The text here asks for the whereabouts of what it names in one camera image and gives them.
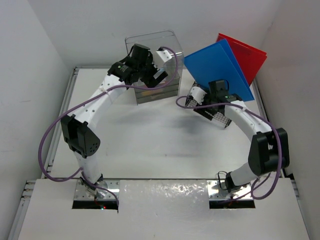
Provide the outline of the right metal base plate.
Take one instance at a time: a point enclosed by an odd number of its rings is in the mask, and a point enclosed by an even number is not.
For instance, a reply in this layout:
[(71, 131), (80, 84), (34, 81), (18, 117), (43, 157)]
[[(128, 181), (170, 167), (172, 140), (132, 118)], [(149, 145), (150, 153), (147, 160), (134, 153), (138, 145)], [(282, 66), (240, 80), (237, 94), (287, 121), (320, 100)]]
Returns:
[(209, 199), (212, 201), (226, 201), (226, 200), (233, 200), (233, 199), (239, 199), (241, 201), (253, 200), (251, 195), (250, 184), (238, 187), (235, 190), (228, 192), (224, 179), (208, 180), (207, 192), (208, 192)]

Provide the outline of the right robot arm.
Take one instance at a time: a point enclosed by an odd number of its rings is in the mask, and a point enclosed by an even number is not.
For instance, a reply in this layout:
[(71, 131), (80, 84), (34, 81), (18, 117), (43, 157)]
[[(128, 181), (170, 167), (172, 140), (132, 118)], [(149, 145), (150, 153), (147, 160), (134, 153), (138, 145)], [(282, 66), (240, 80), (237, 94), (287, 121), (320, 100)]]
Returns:
[(250, 140), (247, 163), (226, 174), (226, 190), (235, 191), (264, 174), (287, 168), (290, 165), (287, 132), (249, 110), (237, 94), (229, 93), (224, 80), (208, 85), (209, 103), (218, 104), (213, 109), (231, 119)]

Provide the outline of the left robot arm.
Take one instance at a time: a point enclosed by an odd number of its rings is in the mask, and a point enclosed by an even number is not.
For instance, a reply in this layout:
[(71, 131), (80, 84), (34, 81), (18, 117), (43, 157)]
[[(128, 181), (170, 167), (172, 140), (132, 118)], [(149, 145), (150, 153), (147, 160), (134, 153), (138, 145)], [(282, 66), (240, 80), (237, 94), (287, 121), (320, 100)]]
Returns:
[(141, 81), (147, 88), (156, 87), (168, 76), (161, 68), (171, 59), (171, 54), (163, 47), (151, 52), (147, 46), (134, 44), (129, 54), (107, 71), (100, 87), (90, 97), (91, 102), (83, 103), (60, 120), (63, 139), (74, 153), (88, 184), (95, 185), (102, 179), (95, 157), (101, 144), (96, 133), (100, 118), (134, 83)]

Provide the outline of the red folder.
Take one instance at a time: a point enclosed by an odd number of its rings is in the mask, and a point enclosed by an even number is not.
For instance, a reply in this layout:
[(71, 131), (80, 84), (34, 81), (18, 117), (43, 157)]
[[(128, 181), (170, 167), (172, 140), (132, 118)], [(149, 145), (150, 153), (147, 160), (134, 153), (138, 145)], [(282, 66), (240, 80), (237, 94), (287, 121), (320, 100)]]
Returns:
[(242, 73), (250, 86), (266, 61), (267, 53), (222, 33), (218, 34), (216, 41), (218, 42), (223, 39), (227, 40)]

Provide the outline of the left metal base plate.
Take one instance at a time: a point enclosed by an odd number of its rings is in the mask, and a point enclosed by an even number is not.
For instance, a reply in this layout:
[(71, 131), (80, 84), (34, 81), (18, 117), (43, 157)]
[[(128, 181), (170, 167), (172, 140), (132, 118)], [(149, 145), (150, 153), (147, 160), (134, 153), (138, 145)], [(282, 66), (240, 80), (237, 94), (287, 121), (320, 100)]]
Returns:
[(116, 198), (110, 193), (119, 197), (120, 193), (120, 182), (109, 181), (108, 179), (99, 180), (97, 186), (103, 189), (90, 189), (82, 179), (78, 179), (75, 187), (75, 192), (73, 199), (75, 201), (89, 201), (89, 200), (99, 200), (99, 201), (114, 201)]

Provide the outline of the clear plastic drawer unit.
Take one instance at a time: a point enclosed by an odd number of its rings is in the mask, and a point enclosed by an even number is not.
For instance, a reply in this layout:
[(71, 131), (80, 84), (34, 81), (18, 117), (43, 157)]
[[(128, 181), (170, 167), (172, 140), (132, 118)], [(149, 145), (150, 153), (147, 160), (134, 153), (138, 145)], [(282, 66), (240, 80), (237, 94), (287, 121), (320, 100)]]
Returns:
[(166, 72), (168, 76), (157, 85), (159, 87), (157, 90), (135, 89), (138, 105), (178, 95), (184, 67), (184, 52), (174, 31), (162, 30), (128, 36), (125, 38), (125, 44), (128, 52), (134, 44), (149, 47), (156, 63), (160, 63), (160, 58), (156, 55), (156, 51), (160, 47), (165, 46), (171, 49), (168, 51), (171, 59), (160, 66), (156, 65), (158, 72), (154, 75), (157, 78)]

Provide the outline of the metal base plate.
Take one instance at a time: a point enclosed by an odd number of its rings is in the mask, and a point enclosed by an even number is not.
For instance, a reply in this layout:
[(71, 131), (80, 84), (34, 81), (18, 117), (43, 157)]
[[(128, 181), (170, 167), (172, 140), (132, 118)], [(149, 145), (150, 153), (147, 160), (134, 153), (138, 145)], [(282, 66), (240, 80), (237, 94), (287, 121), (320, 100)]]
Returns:
[(251, 195), (250, 184), (238, 187), (235, 190), (228, 192), (224, 179), (208, 180), (207, 192), (208, 192), (209, 199), (212, 201), (226, 201), (226, 200), (233, 200), (233, 199), (239, 199), (241, 201), (253, 200)]
[(75, 187), (75, 192), (73, 199), (75, 201), (89, 201), (89, 200), (99, 200), (99, 201), (114, 201), (116, 198), (110, 193), (119, 197), (120, 193), (120, 182), (109, 181), (108, 179), (99, 180), (97, 186), (103, 189), (90, 189), (82, 179), (78, 179)]

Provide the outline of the blue folder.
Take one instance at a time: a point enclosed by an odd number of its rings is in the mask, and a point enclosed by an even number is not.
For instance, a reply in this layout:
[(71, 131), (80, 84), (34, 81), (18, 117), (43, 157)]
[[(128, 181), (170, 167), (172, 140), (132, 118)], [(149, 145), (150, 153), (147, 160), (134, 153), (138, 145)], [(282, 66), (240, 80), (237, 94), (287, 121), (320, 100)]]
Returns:
[(253, 101), (253, 93), (226, 39), (202, 48), (184, 58), (184, 65), (195, 82), (204, 88), (209, 82), (226, 80), (229, 92), (243, 101)]

